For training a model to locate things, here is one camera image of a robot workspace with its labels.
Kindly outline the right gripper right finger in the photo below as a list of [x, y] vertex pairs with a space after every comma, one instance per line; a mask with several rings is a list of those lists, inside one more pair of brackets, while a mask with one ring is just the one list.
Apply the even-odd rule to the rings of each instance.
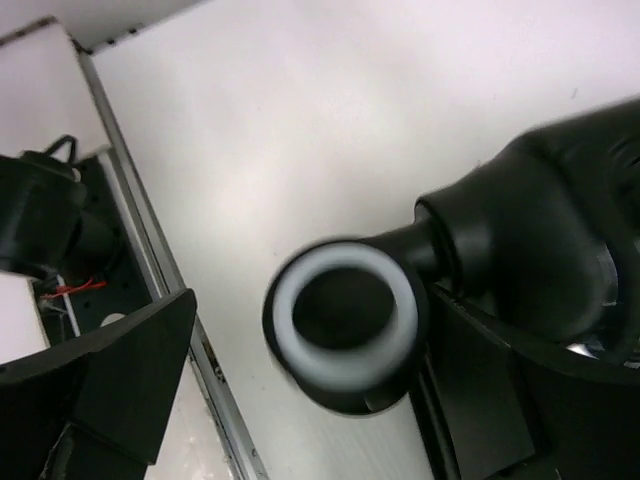
[[410, 398], [437, 479], [635, 479], [639, 374], [427, 290]]

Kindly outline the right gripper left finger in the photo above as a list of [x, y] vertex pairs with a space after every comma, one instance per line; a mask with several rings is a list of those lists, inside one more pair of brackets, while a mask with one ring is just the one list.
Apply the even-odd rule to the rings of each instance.
[[142, 479], [156, 463], [189, 350], [183, 289], [1, 367], [4, 479]]

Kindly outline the black white space suitcase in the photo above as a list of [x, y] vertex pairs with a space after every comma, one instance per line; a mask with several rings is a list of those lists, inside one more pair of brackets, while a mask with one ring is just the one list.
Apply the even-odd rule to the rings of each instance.
[[530, 130], [421, 196], [411, 224], [311, 245], [272, 280], [262, 328], [309, 398], [349, 416], [412, 387], [443, 286], [553, 346], [623, 364], [639, 340], [639, 103]]

